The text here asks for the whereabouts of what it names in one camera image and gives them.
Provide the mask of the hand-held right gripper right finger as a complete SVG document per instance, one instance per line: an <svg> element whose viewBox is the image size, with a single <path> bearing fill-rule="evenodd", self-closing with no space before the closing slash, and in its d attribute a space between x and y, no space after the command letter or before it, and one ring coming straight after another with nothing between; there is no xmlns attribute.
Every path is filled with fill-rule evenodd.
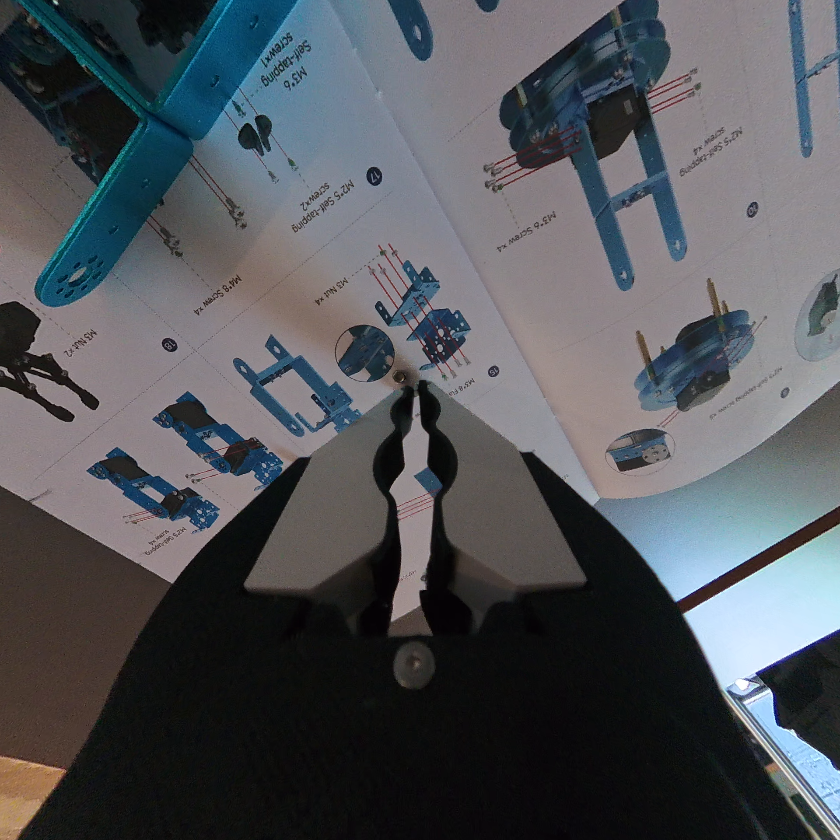
<svg viewBox="0 0 840 840"><path fill-rule="evenodd" d="M440 482L421 604L433 634L477 630L499 602L577 589L583 570L516 446L447 393L418 384Z"/></svg>

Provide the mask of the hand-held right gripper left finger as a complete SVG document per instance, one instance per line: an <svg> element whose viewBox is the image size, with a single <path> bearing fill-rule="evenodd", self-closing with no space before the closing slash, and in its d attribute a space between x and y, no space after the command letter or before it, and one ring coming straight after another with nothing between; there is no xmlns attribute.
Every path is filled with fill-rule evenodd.
<svg viewBox="0 0 840 840"><path fill-rule="evenodd" d="M247 591L335 606L354 632L387 634L401 568L391 487L413 399L412 387L394 392L310 457Z"/></svg>

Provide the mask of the blue metal bracket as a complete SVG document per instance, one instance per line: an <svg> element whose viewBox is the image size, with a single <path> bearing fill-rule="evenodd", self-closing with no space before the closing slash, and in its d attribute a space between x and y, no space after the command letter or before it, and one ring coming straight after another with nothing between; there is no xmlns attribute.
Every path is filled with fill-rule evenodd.
<svg viewBox="0 0 840 840"><path fill-rule="evenodd" d="M93 182L35 283L58 308L110 272L287 14L248 2L2 3L2 84Z"/></svg>

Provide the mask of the dark grey desk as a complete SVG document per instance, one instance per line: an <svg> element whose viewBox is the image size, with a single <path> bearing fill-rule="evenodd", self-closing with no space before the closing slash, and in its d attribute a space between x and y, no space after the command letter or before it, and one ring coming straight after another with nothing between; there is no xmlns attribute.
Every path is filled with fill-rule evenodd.
<svg viewBox="0 0 840 840"><path fill-rule="evenodd" d="M838 506L838 386L687 486L596 508L675 598ZM65 768L168 584L9 492L2 496L2 754ZM699 605L720 680L838 629L838 528Z"/></svg>

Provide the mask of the assembly instruction booklet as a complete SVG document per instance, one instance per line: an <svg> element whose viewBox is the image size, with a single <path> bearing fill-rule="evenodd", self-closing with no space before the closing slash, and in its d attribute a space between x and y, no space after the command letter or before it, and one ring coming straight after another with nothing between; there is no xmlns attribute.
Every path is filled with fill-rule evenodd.
<svg viewBox="0 0 840 840"><path fill-rule="evenodd" d="M834 45L832 2L660 2L670 57L648 99L684 229L655 195L616 210L607 257L578 176L583 129L561 116L524 136L500 121L536 101L524 78L607 16L609 2L426 2L431 57L413 57L387 2L302 2L194 144L154 219L91 294L50 308L35 281L93 183L2 84L2 302L40 324L51 354L99 400L36 376L42 405L2 389L2 488L173 579L207 538L87 473L119 447L217 505L256 492L214 477L153 415L192 392L222 424L290 463L335 435L291 432L235 368L257 373L275 337L350 409L396 388L340 371L370 325L392 368L448 389L534 450L585 497L682 487L753 450L838 382L809 361L797 317L838 262L837 71L807 84L816 149L797 137L789 18L807 64Z"/></svg>

